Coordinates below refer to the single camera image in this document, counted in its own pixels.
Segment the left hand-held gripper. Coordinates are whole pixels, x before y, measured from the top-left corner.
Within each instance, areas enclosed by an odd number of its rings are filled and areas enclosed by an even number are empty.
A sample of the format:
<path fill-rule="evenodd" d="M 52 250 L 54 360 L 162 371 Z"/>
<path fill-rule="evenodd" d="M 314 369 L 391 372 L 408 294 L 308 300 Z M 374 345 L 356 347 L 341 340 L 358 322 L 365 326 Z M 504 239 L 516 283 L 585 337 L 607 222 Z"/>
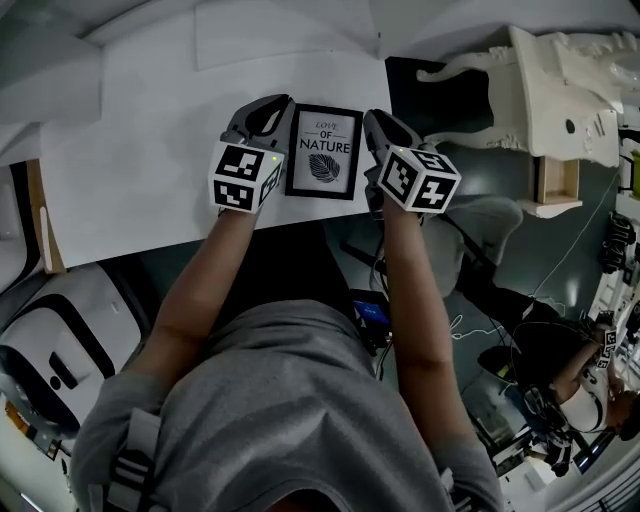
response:
<path fill-rule="evenodd" d="M 295 101 L 287 94 L 239 108 L 213 147 L 208 172 L 212 207 L 257 214 L 284 170 Z M 254 147 L 247 144 L 261 144 Z"/>

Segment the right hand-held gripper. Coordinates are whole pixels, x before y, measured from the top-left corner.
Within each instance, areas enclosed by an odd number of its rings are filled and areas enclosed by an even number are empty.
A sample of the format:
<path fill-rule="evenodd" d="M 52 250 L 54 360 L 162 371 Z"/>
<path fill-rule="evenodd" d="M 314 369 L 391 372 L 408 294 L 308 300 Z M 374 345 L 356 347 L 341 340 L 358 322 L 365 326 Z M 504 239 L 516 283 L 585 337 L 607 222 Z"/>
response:
<path fill-rule="evenodd" d="M 441 214 L 449 206 L 461 175 L 450 159 L 419 150 L 422 138 L 406 123 L 381 109 L 363 117 L 368 151 L 375 160 L 368 172 L 374 189 L 380 189 L 403 210 L 418 214 Z"/>

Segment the black framed nature picture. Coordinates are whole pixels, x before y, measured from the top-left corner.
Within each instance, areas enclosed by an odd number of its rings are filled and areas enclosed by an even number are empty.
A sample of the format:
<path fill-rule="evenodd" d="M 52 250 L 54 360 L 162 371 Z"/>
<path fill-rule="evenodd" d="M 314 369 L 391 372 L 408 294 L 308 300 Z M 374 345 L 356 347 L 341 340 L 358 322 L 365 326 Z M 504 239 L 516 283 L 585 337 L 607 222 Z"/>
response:
<path fill-rule="evenodd" d="M 363 113 L 298 103 L 292 118 L 285 194 L 354 198 Z"/>

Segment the person's left forearm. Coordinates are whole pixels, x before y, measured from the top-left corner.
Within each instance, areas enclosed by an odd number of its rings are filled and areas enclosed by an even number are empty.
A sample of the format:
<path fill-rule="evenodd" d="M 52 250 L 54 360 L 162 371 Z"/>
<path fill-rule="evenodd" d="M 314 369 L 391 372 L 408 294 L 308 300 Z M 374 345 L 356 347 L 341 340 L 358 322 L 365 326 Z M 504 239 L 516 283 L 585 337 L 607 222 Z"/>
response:
<path fill-rule="evenodd" d="M 178 379 L 190 371 L 240 269 L 257 216 L 225 210 L 166 295 L 136 370 Z"/>

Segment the person's right forearm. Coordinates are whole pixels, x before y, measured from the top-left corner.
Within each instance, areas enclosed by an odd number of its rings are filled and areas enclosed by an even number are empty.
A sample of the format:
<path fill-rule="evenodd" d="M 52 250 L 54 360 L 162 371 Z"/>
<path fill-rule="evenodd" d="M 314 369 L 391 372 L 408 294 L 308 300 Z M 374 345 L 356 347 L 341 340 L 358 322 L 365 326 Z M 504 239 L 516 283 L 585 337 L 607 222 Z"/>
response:
<path fill-rule="evenodd" d="M 420 221 L 387 198 L 385 257 L 401 384 L 447 400 L 458 393 L 450 324 L 424 245 Z"/>

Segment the person's black trousers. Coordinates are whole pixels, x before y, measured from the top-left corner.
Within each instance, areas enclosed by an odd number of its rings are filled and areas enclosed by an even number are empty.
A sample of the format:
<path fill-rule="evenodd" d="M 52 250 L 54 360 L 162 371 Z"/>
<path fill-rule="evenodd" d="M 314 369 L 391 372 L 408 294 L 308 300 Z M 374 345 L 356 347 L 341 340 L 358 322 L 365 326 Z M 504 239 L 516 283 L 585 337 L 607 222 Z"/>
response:
<path fill-rule="evenodd" d="M 355 319 L 349 287 L 318 221 L 256 230 L 237 278 L 258 304 L 314 300 Z"/>

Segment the cream ornate dressing table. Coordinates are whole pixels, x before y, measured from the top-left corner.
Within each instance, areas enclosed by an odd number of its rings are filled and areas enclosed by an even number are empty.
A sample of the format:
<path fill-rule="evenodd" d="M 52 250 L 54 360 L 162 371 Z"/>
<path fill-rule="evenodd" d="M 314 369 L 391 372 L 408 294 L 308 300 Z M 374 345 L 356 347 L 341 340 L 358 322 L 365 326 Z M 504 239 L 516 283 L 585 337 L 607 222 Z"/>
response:
<path fill-rule="evenodd" d="M 581 206 L 580 161 L 618 167 L 623 96 L 640 93 L 640 72 L 620 63 L 640 52 L 640 41 L 629 32 L 535 36 L 515 26 L 509 35 L 508 46 L 458 55 L 435 73 L 417 71 L 423 83 L 444 82 L 470 70 L 485 73 L 493 115 L 488 128 L 435 133 L 424 143 L 428 148 L 447 142 L 530 154 L 531 196 L 519 204 L 549 219 Z"/>

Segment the black device with blue screen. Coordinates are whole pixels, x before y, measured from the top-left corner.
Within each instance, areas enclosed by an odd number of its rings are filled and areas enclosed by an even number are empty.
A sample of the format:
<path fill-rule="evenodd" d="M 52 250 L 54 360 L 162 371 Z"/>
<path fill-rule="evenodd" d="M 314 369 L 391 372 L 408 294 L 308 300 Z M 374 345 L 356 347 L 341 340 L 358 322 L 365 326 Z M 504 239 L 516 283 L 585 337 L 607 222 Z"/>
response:
<path fill-rule="evenodd" d="M 391 337 L 391 322 L 384 309 L 375 303 L 355 300 L 354 308 L 359 320 L 359 331 L 365 348 L 371 355 L 385 348 Z"/>

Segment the brown cardboard box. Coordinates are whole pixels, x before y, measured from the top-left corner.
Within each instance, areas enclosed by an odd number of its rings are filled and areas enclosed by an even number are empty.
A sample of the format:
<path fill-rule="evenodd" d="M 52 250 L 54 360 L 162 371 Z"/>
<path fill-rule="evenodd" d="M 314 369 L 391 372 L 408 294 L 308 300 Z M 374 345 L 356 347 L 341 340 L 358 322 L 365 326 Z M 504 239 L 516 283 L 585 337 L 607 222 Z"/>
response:
<path fill-rule="evenodd" d="M 32 220 L 45 272 L 47 274 L 66 273 L 67 268 L 62 261 L 49 216 L 40 161 L 38 159 L 26 161 L 26 173 Z"/>

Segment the person's grey t-shirt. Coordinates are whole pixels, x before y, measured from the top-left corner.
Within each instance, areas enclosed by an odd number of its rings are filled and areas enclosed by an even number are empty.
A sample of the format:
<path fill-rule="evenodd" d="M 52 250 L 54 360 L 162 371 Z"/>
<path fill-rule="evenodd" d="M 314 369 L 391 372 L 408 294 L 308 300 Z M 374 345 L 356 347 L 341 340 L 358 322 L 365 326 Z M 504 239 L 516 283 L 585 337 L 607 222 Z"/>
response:
<path fill-rule="evenodd" d="M 353 323 L 319 302 L 246 311 L 174 385 L 130 370 L 106 380 L 71 460 L 81 510 L 104 503 L 138 409 L 160 420 L 150 497 L 170 512 L 264 512 L 303 490 L 340 512 L 454 512 L 458 497 L 503 510 L 484 446 L 428 446 Z"/>

